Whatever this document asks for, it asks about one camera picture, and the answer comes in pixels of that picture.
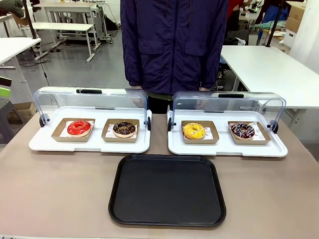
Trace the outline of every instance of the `beige tabletop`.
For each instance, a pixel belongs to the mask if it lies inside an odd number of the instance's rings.
[[[135,227],[108,213],[122,154],[34,152],[38,116],[0,153],[0,234],[135,239],[318,239],[319,167],[283,124],[285,158],[211,157],[227,208],[215,229]],[[169,154],[166,116],[154,115],[149,154]]]

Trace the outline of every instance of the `green object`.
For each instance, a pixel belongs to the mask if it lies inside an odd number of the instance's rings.
[[[269,22],[266,22],[266,23],[260,23],[260,24],[257,24],[257,25],[252,25],[250,26],[250,28],[261,28],[261,29],[271,29],[274,25],[274,21],[269,21]],[[280,27],[285,27],[286,26],[286,22],[285,21],[278,21],[277,23],[277,27],[280,28]]]
[[[166,100],[166,101],[173,100],[173,96],[170,96],[170,95],[157,94],[157,93],[152,93],[152,92],[148,92],[148,91],[147,91],[147,93],[150,97],[153,97],[156,99],[161,99],[161,100]]]
[[[11,90],[0,87],[0,97],[6,97],[9,98],[11,95]]]

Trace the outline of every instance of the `red glazed donut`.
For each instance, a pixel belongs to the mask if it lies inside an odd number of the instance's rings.
[[[68,127],[68,133],[72,137],[83,137],[91,131],[91,124],[87,121],[75,121]]]

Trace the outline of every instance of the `sprinkled donut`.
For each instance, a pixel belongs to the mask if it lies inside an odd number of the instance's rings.
[[[198,123],[188,123],[184,126],[183,133],[188,139],[202,139],[205,137],[205,128]]]
[[[252,137],[255,135],[254,128],[251,125],[243,122],[233,124],[230,129],[239,139],[252,139]]]
[[[113,132],[117,137],[129,138],[134,135],[135,126],[127,121],[118,122],[113,126]]]

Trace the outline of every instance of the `navy jacket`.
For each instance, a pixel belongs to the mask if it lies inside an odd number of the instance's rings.
[[[121,0],[126,79],[172,95],[217,79],[228,0]]]

